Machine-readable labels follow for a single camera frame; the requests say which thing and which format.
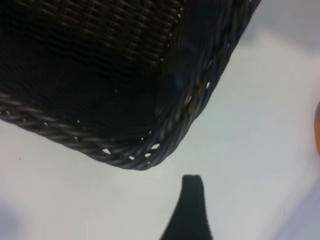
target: braided rim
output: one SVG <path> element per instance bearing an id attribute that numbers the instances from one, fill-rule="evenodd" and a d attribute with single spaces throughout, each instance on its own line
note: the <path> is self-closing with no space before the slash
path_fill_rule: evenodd
<path id="1" fill-rule="evenodd" d="M 231 8 L 230 4 L 221 11 L 212 27 L 211 49 L 198 59 L 197 71 L 179 104 L 171 109 L 158 131 L 148 139 L 142 138 L 138 144 L 119 144 L 112 138 L 88 132 L 79 122 L 68 123 L 1 90 L 0 119 L 115 167 L 134 170 L 154 167 L 178 147 L 192 122 L 206 107 L 260 2 L 244 0 L 240 6 Z M 231 28 L 224 31 L 227 23 L 231 23 Z"/>

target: black wicker basket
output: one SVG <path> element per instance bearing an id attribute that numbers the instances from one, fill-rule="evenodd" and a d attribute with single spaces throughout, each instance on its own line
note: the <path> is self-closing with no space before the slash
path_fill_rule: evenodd
<path id="1" fill-rule="evenodd" d="M 146 170 L 203 111 L 261 0 L 0 0 L 0 119 Z"/>

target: woven texture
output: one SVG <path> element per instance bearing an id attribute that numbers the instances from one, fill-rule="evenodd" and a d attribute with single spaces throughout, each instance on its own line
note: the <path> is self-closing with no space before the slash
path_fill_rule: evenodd
<path id="1" fill-rule="evenodd" d="M 203 111 L 260 0 L 2 0 L 0 119 L 146 170 Z"/>

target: wicker basket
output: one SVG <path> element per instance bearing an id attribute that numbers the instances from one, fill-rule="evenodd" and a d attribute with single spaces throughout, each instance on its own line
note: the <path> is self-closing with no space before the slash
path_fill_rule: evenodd
<path id="1" fill-rule="evenodd" d="M 203 111 L 260 0 L 1 0 L 0 119 L 146 170 Z"/>

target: white table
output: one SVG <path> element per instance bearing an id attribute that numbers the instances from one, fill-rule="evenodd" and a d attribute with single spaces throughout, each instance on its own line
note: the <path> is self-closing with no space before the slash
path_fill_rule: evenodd
<path id="1" fill-rule="evenodd" d="M 2 199 L 24 223 L 21 239 L 159 239 L 184 174 L 204 181 L 216 240 L 291 239 L 287 223 L 320 185 L 319 12 L 319 0 L 263 0 L 205 111 L 148 171 L 99 163 L 1 121 Z"/>

